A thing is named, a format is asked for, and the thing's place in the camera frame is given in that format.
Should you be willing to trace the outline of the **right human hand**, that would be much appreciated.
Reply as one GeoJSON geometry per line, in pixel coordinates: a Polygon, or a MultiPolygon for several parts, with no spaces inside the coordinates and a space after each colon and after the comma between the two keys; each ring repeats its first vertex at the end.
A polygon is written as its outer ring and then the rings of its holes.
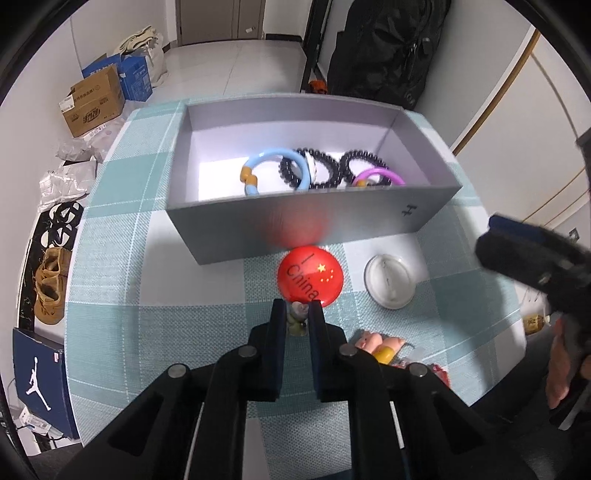
{"type": "Polygon", "coordinates": [[[554,325],[546,381],[546,397],[550,409],[555,409],[570,389],[571,361],[564,343],[564,330],[565,321],[559,318],[554,325]]]}

